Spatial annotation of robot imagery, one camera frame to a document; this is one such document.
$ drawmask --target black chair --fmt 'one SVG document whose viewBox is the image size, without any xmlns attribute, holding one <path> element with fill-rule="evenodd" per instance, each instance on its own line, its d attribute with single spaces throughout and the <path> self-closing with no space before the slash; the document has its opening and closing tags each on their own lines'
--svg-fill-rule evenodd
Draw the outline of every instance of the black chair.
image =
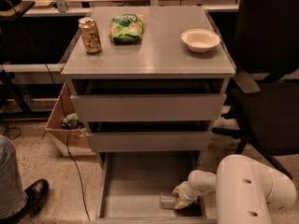
<svg viewBox="0 0 299 224">
<path fill-rule="evenodd" d="M 274 158 L 299 153 L 299 82 L 286 80 L 299 67 L 299 0 L 240 0 L 232 46 L 237 75 L 227 94 L 240 131 L 213 133 L 241 138 L 236 153 L 251 143 L 290 178 Z M 256 73 L 267 73 L 260 81 Z"/>
</svg>

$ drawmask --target can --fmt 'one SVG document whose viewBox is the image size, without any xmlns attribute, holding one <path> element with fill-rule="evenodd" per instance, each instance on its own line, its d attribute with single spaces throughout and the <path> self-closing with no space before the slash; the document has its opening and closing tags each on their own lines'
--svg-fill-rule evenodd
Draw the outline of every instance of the can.
<svg viewBox="0 0 299 224">
<path fill-rule="evenodd" d="M 78 20 L 82 40 L 87 53 L 97 53 L 102 50 L 99 31 L 94 19 L 85 17 Z"/>
</svg>

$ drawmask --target soda can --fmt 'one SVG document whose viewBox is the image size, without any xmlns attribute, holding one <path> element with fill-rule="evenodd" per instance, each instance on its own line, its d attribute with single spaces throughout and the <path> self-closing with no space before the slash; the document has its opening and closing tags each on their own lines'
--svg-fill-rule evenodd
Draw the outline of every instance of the soda can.
<svg viewBox="0 0 299 224">
<path fill-rule="evenodd" d="M 99 31 L 96 22 L 89 17 L 78 20 L 82 40 L 87 53 L 97 53 L 102 50 Z"/>
</svg>

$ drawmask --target person's leg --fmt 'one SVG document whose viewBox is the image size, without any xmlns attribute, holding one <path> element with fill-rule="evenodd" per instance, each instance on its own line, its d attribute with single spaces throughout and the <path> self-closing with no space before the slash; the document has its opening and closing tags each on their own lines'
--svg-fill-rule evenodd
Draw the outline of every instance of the person's leg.
<svg viewBox="0 0 299 224">
<path fill-rule="evenodd" d="M 19 212 L 27 202 L 18 171 L 16 149 L 0 135 L 0 219 Z"/>
</svg>

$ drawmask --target black shoe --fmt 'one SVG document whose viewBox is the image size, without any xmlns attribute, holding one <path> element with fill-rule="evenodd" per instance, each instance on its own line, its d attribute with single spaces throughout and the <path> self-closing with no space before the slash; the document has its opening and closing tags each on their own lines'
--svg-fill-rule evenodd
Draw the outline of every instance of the black shoe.
<svg viewBox="0 0 299 224">
<path fill-rule="evenodd" d="M 25 190 L 28 199 L 23 209 L 11 217 L 0 219 L 0 223 L 15 224 L 21 221 L 21 219 L 28 214 L 30 215 L 30 217 L 36 216 L 40 212 L 41 207 L 45 202 L 48 190 L 49 183 L 47 180 L 37 180 L 34 184 L 32 184 Z"/>
</svg>

